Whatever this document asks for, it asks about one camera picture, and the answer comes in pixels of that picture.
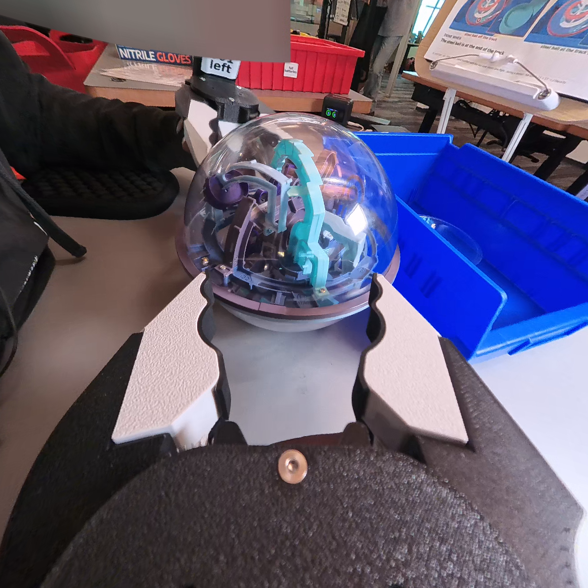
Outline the black digital timer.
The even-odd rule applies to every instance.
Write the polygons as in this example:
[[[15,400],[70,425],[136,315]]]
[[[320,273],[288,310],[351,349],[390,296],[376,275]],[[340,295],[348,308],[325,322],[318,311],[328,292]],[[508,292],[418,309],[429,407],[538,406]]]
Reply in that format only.
[[[337,122],[342,126],[347,126],[350,121],[353,105],[353,99],[347,96],[327,94],[322,102],[320,116]]]

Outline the person's left forearm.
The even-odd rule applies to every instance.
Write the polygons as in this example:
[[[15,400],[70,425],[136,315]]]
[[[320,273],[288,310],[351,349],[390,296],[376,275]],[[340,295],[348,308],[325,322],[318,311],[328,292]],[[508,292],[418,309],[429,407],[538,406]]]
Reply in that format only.
[[[93,98],[32,73],[1,33],[1,164],[28,178],[55,167],[196,170],[183,119],[135,102]]]

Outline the blue glove box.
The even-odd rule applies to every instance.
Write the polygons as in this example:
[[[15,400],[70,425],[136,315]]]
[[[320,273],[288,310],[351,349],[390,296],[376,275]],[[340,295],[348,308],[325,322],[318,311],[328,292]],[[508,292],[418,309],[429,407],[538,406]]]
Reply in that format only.
[[[187,54],[157,51],[153,49],[140,49],[115,45],[120,59],[143,63],[162,63],[165,65],[178,65],[191,67],[194,64],[193,57]]]

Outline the black backpack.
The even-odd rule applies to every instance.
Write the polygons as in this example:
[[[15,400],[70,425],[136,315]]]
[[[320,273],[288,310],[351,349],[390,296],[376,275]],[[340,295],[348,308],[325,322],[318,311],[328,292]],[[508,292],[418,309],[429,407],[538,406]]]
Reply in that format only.
[[[12,363],[19,331],[54,269],[49,239],[75,258],[86,253],[25,192],[1,153],[1,375]]]

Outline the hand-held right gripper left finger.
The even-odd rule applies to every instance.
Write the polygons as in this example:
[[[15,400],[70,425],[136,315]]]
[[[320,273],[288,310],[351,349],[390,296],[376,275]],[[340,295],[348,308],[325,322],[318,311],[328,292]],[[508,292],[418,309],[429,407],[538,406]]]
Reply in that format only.
[[[209,444],[227,420],[231,394],[222,354],[212,344],[212,286],[194,278],[143,329],[112,440],[171,435],[177,448]]]

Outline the blue plastic bin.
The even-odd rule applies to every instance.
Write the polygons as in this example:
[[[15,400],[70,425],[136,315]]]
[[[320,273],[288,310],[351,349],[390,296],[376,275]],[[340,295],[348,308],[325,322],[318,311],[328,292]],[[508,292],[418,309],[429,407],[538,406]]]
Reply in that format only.
[[[398,199],[394,287],[471,362],[587,326],[587,203],[452,136],[358,133]],[[475,266],[421,215],[481,247]]]

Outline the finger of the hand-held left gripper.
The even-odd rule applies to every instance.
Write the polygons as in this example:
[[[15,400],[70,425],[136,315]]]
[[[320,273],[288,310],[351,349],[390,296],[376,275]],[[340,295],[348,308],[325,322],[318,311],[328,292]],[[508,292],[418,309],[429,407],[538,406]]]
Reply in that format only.
[[[206,102],[189,99],[183,118],[183,136],[196,166],[200,166],[219,141],[217,112]]]

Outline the wooden instruction board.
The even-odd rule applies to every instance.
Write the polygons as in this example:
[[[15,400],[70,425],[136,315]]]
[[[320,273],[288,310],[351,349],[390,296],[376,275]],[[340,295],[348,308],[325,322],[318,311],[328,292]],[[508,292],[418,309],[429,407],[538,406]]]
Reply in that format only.
[[[587,102],[587,1],[446,1],[428,62]]]

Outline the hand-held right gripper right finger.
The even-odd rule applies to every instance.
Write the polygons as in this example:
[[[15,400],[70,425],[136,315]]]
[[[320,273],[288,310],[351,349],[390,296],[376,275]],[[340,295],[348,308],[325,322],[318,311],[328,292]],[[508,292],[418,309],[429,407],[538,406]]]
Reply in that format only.
[[[436,329],[374,274],[366,334],[352,391],[356,420],[393,446],[402,435],[466,445],[466,426]]]

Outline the clear plastic maze ball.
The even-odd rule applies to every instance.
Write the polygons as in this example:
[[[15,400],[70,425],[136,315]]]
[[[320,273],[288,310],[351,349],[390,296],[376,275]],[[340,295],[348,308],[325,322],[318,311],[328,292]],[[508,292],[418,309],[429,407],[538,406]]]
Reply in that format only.
[[[187,192],[176,249],[215,300],[267,330],[318,330],[369,303],[400,267],[390,181],[362,134],[310,114],[261,116],[223,137]]]

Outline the clear plastic ball stand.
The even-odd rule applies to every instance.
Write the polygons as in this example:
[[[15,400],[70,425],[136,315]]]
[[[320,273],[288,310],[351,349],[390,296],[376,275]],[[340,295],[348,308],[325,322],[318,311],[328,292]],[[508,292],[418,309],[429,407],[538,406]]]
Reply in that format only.
[[[420,218],[475,266],[483,260],[480,245],[465,231],[438,217],[421,215]]]

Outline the red plastic bin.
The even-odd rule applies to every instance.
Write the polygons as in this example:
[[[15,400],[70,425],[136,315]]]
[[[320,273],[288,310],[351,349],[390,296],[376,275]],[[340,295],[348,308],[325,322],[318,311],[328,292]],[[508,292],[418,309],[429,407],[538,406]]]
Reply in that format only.
[[[361,49],[310,36],[290,36],[290,61],[241,62],[236,84],[269,91],[350,92]]]

